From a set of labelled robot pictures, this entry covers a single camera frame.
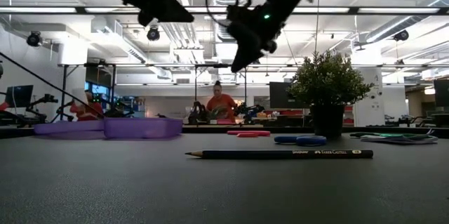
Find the translucent purple container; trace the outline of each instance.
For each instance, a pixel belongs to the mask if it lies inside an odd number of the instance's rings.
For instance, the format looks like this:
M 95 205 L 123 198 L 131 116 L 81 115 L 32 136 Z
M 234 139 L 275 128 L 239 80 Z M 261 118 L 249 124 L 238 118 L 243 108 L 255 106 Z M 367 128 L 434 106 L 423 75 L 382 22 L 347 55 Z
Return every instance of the translucent purple container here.
M 102 131 L 103 121 L 59 121 L 56 123 L 37 124 L 33 126 L 37 135 L 49 135 L 55 133 L 71 133 L 78 131 Z
M 109 139 L 163 139 L 182 133 L 182 120 L 169 118 L 105 118 Z

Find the faber-castell pencil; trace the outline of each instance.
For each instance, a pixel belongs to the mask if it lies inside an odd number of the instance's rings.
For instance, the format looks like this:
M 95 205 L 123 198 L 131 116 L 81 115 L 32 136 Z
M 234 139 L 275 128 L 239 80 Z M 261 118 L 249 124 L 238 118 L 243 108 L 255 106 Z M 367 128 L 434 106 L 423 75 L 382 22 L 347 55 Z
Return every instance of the faber-castell pencil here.
M 203 150 L 185 153 L 203 159 L 366 159 L 372 150 Z

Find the person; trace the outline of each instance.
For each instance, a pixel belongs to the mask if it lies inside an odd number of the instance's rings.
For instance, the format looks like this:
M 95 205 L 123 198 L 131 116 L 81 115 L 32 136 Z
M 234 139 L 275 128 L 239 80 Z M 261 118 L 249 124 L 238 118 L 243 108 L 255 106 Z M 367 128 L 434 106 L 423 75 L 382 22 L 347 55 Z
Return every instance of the person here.
M 103 115 L 101 104 L 92 102 L 93 95 L 90 91 L 86 91 L 86 97 L 90 107 L 86 107 L 83 104 L 76 105 L 75 102 L 72 102 L 72 105 L 70 106 L 70 112 L 76 113 L 78 121 L 91 121 L 99 119 L 99 114 Z
M 206 105 L 206 109 L 208 111 L 212 111 L 214 109 L 223 107 L 225 108 L 225 112 L 219 114 L 218 119 L 229 119 L 232 123 L 236 122 L 234 117 L 234 111 L 232 108 L 236 108 L 237 104 L 234 102 L 234 99 L 230 95 L 222 93 L 222 85 L 220 81 L 216 81 L 213 86 L 213 97 L 209 100 Z
M 8 108 L 8 107 L 9 107 L 9 104 L 6 103 L 6 102 L 3 102 L 3 103 L 0 105 L 0 111 L 4 111 L 4 110 L 6 110 L 6 108 Z

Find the gray table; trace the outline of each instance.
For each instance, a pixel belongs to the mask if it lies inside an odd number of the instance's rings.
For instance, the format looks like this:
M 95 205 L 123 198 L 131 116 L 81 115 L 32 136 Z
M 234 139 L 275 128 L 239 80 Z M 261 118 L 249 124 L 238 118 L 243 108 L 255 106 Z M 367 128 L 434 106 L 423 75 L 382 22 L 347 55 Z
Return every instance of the gray table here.
M 291 149 L 271 138 L 0 140 L 0 223 L 449 223 L 449 140 L 342 140 L 374 159 L 200 160 L 202 149 Z

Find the orange shirt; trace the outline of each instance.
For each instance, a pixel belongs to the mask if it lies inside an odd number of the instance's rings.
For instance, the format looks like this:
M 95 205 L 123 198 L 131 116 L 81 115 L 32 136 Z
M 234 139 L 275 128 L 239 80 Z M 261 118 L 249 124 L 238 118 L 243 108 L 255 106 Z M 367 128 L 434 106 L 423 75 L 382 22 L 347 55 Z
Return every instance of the orange shirt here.
M 70 107 L 70 112 L 76 113 L 76 117 L 78 118 L 78 121 L 90 121 L 90 120 L 96 120 L 96 117 L 98 117 L 98 114 L 103 114 L 103 108 L 101 107 L 100 103 L 89 103 L 89 105 L 91 107 L 94 108 L 94 110 L 92 110 L 92 108 L 90 107 L 86 107 L 86 111 L 78 111 L 78 108 L 75 105 L 75 102 L 72 103 L 72 106 Z M 85 113 L 91 113 L 94 117 L 92 116 L 87 116 L 87 117 L 80 117 L 81 115 L 85 114 Z
M 4 111 L 8 107 L 9 107 L 8 103 L 4 102 L 3 104 L 0 105 L 0 111 Z
M 208 105 L 206 106 L 206 109 L 209 111 L 214 110 L 214 108 L 224 106 L 227 108 L 227 116 L 226 119 L 230 119 L 233 123 L 236 122 L 236 118 L 234 117 L 234 111 L 232 110 L 233 107 L 236 107 L 236 103 L 231 98 L 230 95 L 222 94 L 219 98 L 212 97 Z

